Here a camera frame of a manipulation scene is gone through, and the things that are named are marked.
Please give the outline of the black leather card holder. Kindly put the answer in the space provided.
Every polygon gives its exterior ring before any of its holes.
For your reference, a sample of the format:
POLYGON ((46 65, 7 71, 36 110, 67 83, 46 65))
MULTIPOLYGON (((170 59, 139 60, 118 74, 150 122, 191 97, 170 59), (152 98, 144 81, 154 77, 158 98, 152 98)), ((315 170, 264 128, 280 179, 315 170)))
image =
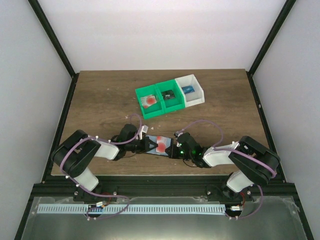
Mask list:
MULTIPOLYGON (((167 148, 173 144, 173 139, 166 137, 167 138, 167 148)), ((163 156, 163 157, 168 157, 168 155, 166 153, 146 153, 146 154, 150 154, 150 155, 157 155, 157 156, 163 156)))

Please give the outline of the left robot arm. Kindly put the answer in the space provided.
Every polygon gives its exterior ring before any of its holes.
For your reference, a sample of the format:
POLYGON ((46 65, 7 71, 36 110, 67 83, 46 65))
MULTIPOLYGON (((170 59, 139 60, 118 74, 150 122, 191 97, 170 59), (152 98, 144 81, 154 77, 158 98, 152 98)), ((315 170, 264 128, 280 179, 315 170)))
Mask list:
POLYGON ((90 171, 89 164, 94 157, 117 161, 127 152, 147 153, 158 147, 157 140, 146 135, 148 127, 140 128, 125 124, 118 135, 110 140, 103 140, 76 130, 51 154, 51 160, 61 172, 85 188, 84 195, 89 201, 97 202, 102 196, 102 189, 97 186, 98 178, 90 171))

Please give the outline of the white red April card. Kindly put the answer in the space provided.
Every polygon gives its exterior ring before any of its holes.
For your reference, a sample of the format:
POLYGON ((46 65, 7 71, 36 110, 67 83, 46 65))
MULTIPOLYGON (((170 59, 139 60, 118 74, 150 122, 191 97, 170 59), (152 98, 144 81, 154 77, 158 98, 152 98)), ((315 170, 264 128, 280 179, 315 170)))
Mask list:
POLYGON ((150 94, 140 98, 141 105, 144 109, 147 109, 155 105, 158 101, 155 95, 150 94))

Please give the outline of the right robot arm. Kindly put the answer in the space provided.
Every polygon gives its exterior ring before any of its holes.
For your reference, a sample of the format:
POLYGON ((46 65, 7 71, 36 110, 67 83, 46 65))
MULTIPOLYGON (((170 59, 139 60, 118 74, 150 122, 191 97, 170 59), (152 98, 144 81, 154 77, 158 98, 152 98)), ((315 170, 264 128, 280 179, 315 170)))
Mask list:
POLYGON ((277 175, 280 157, 249 136, 229 145, 211 147, 202 147, 188 132, 178 134, 176 140, 165 149, 171 159, 191 161, 198 168, 238 168, 221 187, 223 198, 229 202, 236 200, 245 188, 267 185, 277 175))

